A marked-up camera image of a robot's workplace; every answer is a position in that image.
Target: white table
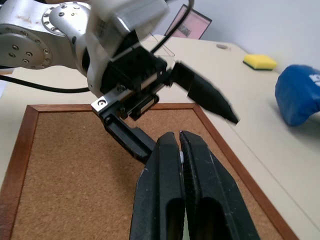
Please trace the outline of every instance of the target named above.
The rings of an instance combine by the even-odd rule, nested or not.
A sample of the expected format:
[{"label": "white table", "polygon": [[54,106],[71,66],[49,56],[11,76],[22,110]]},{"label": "white table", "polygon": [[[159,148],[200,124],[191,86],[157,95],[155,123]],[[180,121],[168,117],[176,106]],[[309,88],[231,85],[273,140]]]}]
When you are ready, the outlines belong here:
[{"label": "white table", "polygon": [[[147,49],[156,44],[155,38],[144,42]],[[244,65],[246,53],[234,44],[226,43],[227,50],[216,44],[173,37],[166,44],[168,49],[161,49],[159,54],[169,62],[173,56],[183,61],[223,92],[240,122],[233,126],[211,113],[207,116],[296,235],[320,239],[319,116],[302,127],[287,127],[274,97],[278,74]],[[60,66],[37,71],[17,68],[13,77],[53,87],[86,86],[84,76]],[[159,95],[162,103],[189,102],[177,86],[162,89]],[[91,93],[50,93],[9,83],[0,98],[0,183],[26,105],[90,104],[95,99]]]}]

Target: yellow sponge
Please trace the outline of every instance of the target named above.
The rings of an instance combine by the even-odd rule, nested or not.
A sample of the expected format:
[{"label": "yellow sponge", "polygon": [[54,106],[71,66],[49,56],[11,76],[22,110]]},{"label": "yellow sponge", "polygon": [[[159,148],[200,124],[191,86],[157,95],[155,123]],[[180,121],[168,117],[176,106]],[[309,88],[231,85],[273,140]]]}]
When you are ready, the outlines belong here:
[{"label": "yellow sponge", "polygon": [[277,62],[266,55],[247,54],[243,63],[247,64],[254,70],[273,70],[277,66]]}]

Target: robotic arm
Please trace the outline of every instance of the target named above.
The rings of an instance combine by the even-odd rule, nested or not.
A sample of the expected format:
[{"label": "robotic arm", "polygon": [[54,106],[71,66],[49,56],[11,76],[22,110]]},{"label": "robotic arm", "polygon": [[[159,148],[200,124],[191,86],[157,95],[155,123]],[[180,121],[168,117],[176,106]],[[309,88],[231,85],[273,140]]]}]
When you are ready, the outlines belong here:
[{"label": "robotic arm", "polygon": [[0,9],[0,66],[78,69],[101,97],[108,63],[138,47],[167,11],[164,0],[96,0],[92,7],[7,0]]},{"label": "robotic arm", "polygon": [[0,66],[44,69],[65,66],[87,77],[97,96],[91,104],[105,129],[137,159],[145,161],[155,142],[122,119],[137,120],[173,83],[204,109],[237,123],[231,107],[208,81],[177,62],[173,69],[154,56],[188,15],[151,52],[140,40],[168,11],[165,0],[93,0],[43,4],[7,0],[0,9]]}]

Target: white wall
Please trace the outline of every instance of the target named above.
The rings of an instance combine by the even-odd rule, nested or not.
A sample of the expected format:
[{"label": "white wall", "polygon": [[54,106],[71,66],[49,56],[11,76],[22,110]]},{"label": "white wall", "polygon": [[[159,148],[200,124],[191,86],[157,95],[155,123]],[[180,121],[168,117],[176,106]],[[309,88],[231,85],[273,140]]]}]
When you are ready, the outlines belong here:
[{"label": "white wall", "polygon": [[[165,33],[184,3],[169,3],[170,13],[156,34]],[[278,72],[291,64],[320,69],[320,0],[195,0],[194,9],[212,19],[203,40],[269,55]]]}]

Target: blue object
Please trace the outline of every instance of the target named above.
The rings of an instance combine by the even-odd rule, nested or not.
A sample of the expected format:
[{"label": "blue object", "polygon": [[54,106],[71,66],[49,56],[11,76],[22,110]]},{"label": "blue object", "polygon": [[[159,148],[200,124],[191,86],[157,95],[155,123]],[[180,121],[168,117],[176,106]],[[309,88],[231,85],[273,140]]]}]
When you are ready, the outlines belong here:
[{"label": "blue object", "polygon": [[288,66],[275,85],[275,98],[288,125],[303,124],[320,111],[320,71],[306,65]]}]

